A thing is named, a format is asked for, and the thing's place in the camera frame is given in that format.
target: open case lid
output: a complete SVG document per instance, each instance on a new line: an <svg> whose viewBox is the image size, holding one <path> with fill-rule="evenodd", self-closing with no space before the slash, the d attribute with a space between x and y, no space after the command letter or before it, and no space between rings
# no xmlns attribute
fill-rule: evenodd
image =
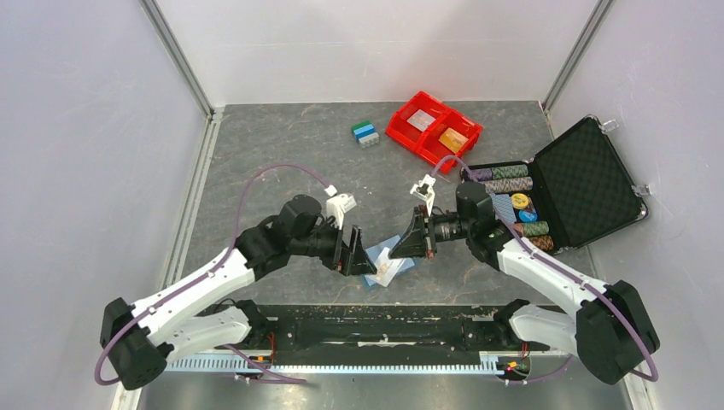
<svg viewBox="0 0 724 410"><path fill-rule="evenodd" d="M648 214L596 117L578 121L539 152L529 167L555 214L553 223L563 228L563 246L586 245Z"/></svg>

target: wire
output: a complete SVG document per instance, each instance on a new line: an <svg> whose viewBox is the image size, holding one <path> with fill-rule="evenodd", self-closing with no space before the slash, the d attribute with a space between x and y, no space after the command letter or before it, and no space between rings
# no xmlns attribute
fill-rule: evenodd
<svg viewBox="0 0 724 410"><path fill-rule="evenodd" d="M530 359L529 357L530 357L530 351L528 351L528 356L527 356L527 357L525 357L524 359L521 359L521 364L520 364L520 366L526 366L526 361L528 362L528 370L527 370L527 372L524 373L524 372L519 371L518 368L519 368L520 366L516 366L516 367L514 367L513 369L511 369L512 371L514 371L514 372L517 373L518 375L525 377L526 380L528 379L528 377L530 376L530 374L533 372L533 360Z"/></svg>
<svg viewBox="0 0 724 410"><path fill-rule="evenodd" d="M151 312L156 311L161 306L163 306L168 301L171 301L174 297L184 293L186 290L196 286L197 284L203 282L206 278L209 277L209 273L214 273L218 271L229 258L231 257L232 252L234 251L234 244L236 241L236 237L239 236L239 228L241 221L239 220L242 214L242 205L244 204L244 199L246 198L246 195L249 191L249 188L251 188L251 184L260 177L263 173L266 173L268 171L271 171L272 169L281 168L281 167L292 167L297 168L301 171L304 171L305 173L308 173L309 175L313 176L317 181L319 181L320 184L324 186L324 188L327 188L330 186L330 183L327 182L327 180L319 175L317 172L313 171L310 168L307 168L303 165L298 164L288 164L288 163L282 163L282 164L272 164L268 165L266 167L261 168L259 171L254 173L254 175L247 181L247 183L243 186L241 195L239 196L239 203L236 206L236 215L234 216L234 234L231 237L230 244L226 248L226 252L224 253L224 256L219 259L218 262L214 266L211 267L211 269L208 270L207 274L201 275L198 278L195 278L194 280L188 282L187 284L179 287L178 289L174 290L173 292L169 293L168 295L162 297L159 301L151 305L146 310L142 311L138 316L131 319L128 323L126 323L125 326L120 328L118 333L116 333L113 337L111 337L111 340L108 341L108 344L106 344L106 347L103 348L103 351L101 352L100 357L98 357L98 361L96 362L96 368L93 372L93 376L96 380L96 383L100 384L101 386L109 386L111 384L116 384L120 381L120 378L112 378L110 380L106 380L101 376L101 370L103 367L103 362L106 361L108 358L108 354L113 349L113 347L118 343L118 341L126 335L126 333L135 326L138 322L143 320L146 316L151 314Z"/></svg>
<svg viewBox="0 0 724 410"><path fill-rule="evenodd" d="M523 360L526 360L528 357L530 357L530 343L528 343L528 342L523 342L523 343L525 343L525 350L523 351L523 353L524 353Z"/></svg>
<svg viewBox="0 0 724 410"><path fill-rule="evenodd" d="M463 160L459 159L457 156L454 155L448 155L446 157L443 157L440 162L437 163L435 166L435 169L433 170L433 174L431 176L435 176L437 174L437 170L440 169L443 162L447 161L448 159L455 159L457 162L460 163L460 165L470 174L470 168L463 162ZM619 322L623 325L623 327L626 329L629 335L631 335L631 338L633 339L633 342L636 343L636 347L639 348L639 351L644 356L644 360L646 362L646 365L649 367L649 371L651 372L651 375L645 374L643 372L639 372L638 370L632 370L631 374L638 376L640 378L643 378L644 380L648 380L650 382L656 382L658 380L658 370L656 367L656 364L654 363L653 358L651 358L651 354L649 353L649 349L646 348L646 345L644 344L644 341L641 340L641 337L636 332L634 327L631 325L631 323L628 321L626 316L623 315L623 313L616 307L616 305L613 304L612 301L609 300L609 298L605 297L603 293L599 292L596 288L591 286L588 283L585 283L583 279L579 278L578 276L574 275L573 273L569 272L569 268L560 262L553 259L551 256L548 256L548 254L544 252L534 252L532 248L530 248L518 235L515 229L513 229L512 225L505 222L505 220L501 217L500 211L493 206L493 210L495 211L495 214L498 216L498 219L505 225L506 228L508 228L508 231L511 232L513 237L516 239L516 241L521 245L521 247L530 255L530 257L535 258L542 263L548 265L555 271L560 272L563 274L566 278L572 280L575 284L578 284L580 286L583 286L586 290L593 293L612 313L614 316L616 316L616 319L618 319ZM539 378L534 378L531 380L528 380L526 384L529 383L535 383L535 382L542 382L544 380L547 380L548 378L551 378L553 376L558 375L560 372L564 372L568 366L570 365L570 362L573 360L573 355L571 355L561 366L559 369L557 369L555 372L541 376Z"/></svg>
<svg viewBox="0 0 724 410"><path fill-rule="evenodd" d="M236 301L235 301L235 300L231 299L230 297L227 297L226 299L224 299L224 300L222 300L221 302L219 302L219 303L216 304L216 306L213 308L213 311L212 311L211 314L218 313L219 310L221 309L221 306L222 306L222 305L224 304L224 302L226 302L226 301L230 301L232 306L236 305Z"/></svg>
<svg viewBox="0 0 724 410"><path fill-rule="evenodd" d="M263 383L263 384L307 384L307 381L303 378L289 378L287 376L281 375L279 373L272 372L271 370L266 369L259 363L251 360L248 356L246 356L244 353L242 353L241 350L238 348L235 348L231 346L230 344L225 344L225 348L231 350L232 352L236 353L244 359L251 367L253 367L256 370L259 370L260 372L264 373L266 376L271 376L273 378L277 378L277 380L265 380L265 379L250 379L251 382L256 383Z"/></svg>
<svg viewBox="0 0 724 410"><path fill-rule="evenodd" d="M319 232L323 228L331 226L335 222L335 220L336 218L334 217L334 215L330 215L325 218L322 213L317 214L317 221L315 221L315 223L318 222L318 224L312 228L311 233Z"/></svg>
<svg viewBox="0 0 724 410"><path fill-rule="evenodd" d="M266 337L271 342L271 354L269 355L269 361L274 364L274 360L277 358L277 341L275 340L274 332L270 332L269 336Z"/></svg>
<svg viewBox="0 0 724 410"><path fill-rule="evenodd" d="M465 171L468 172L468 175L472 175L473 172L470 170L470 167L468 167L468 164L464 163L463 160L459 159L455 155L447 155L447 156L443 156L442 159L437 163L437 165L435 165L435 168L432 170L430 177L434 178L435 175L437 175L437 172L440 171L440 167L442 167L442 164L444 164L445 162L450 161L450 160L457 161L458 164L460 164L460 166L462 168L464 168Z"/></svg>
<svg viewBox="0 0 724 410"><path fill-rule="evenodd" d="M515 374L517 374L518 376L523 377L523 378L527 378L527 377L528 377L528 374L525 374L525 373L523 373L523 372L519 372L516 368L513 368L513 367L511 367L511 372L514 372Z"/></svg>

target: yellow poker chip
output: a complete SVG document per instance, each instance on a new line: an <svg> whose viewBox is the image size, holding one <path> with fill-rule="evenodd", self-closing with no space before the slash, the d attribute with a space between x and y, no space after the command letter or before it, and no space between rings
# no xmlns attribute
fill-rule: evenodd
<svg viewBox="0 0 724 410"><path fill-rule="evenodd" d="M511 200L513 201L513 207L515 209L525 209L530 204L530 200L525 194L513 194Z"/></svg>

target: metal frame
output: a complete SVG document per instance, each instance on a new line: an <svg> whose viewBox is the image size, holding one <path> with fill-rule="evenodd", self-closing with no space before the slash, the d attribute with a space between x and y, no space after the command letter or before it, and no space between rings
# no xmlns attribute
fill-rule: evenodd
<svg viewBox="0 0 724 410"><path fill-rule="evenodd" d="M141 401L141 391L141 389L128 391L123 388L123 384L118 383L110 410L136 410Z"/></svg>
<svg viewBox="0 0 724 410"><path fill-rule="evenodd" d="M546 99L543 100L543 102L540 104L540 106L543 108L543 112L546 115L549 114L551 108L553 108L553 105L556 104L556 101L561 96L563 88L565 88L566 84L568 84L568 81L570 80L573 71L575 70L576 66L578 66L578 63L581 61L583 54L586 52L588 45L590 45L593 36L596 34L596 31L601 26L601 22L603 21L604 17L606 16L606 14L608 14L610 6L611 4L613 4L613 2L614 0L598 0L598 3L596 3L596 7L593 8L593 12L588 17L588 21L583 27L583 31L581 31L581 34L575 41L573 49L570 51L570 54L568 55L568 58L563 64L560 73L558 73L556 80L553 82L551 90L548 91Z"/></svg>
<svg viewBox="0 0 724 410"><path fill-rule="evenodd" d="M646 372L642 366L637 367L637 370L639 372ZM628 393L628 398L631 400L633 410L656 410L659 408L653 394L649 390L650 382L628 374L623 378L623 385L626 388L625 391Z"/></svg>
<svg viewBox="0 0 724 410"><path fill-rule="evenodd" d="M191 94L194 96L199 109L204 113L204 115L206 115L207 118L210 119L214 114L214 109L208 101L208 98L201 87L201 83L199 83L199 80L191 70L191 65L189 64L189 61L186 60L186 56L184 56L181 46L178 45L176 37L173 36L171 27L168 26L166 18L163 16L163 13L161 13L161 8L155 0L138 1L141 3L141 6L143 6L143 10L146 11L146 15L148 15L149 20L151 20L151 23L154 25L156 32L158 32L161 42L163 42L166 50L168 50L168 55L173 60L173 64L176 68L178 68L181 76L184 77L186 85L191 90Z"/></svg>
<svg viewBox="0 0 724 410"><path fill-rule="evenodd" d="M178 282L184 271L184 263L186 262L186 253L189 250L191 233L194 231L196 215L199 212L199 205L201 204L201 194L206 183L208 168L211 165L211 157L213 155L213 149L216 146L216 138L219 135L219 128L221 127L221 119L223 116L224 108L216 108L211 120L207 123L206 131L201 141L201 149L199 150L199 155L194 165L194 173L186 191L186 202L181 213L178 231L173 243L171 257L166 266L161 289Z"/></svg>

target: white card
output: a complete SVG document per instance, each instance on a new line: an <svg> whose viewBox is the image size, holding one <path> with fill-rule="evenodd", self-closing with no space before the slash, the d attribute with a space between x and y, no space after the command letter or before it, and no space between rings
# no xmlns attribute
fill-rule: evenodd
<svg viewBox="0 0 724 410"><path fill-rule="evenodd" d="M375 267L377 268L376 275L367 275L367 278L377 282L378 284L387 287L394 275L402 267L404 259L389 259L389 248L383 248L380 255L375 259Z"/></svg>
<svg viewBox="0 0 724 410"><path fill-rule="evenodd" d="M419 109L415 112L415 114L411 115L410 118L407 119L407 122L418 130L425 131L433 122L435 122L435 117L424 112L422 109Z"/></svg>

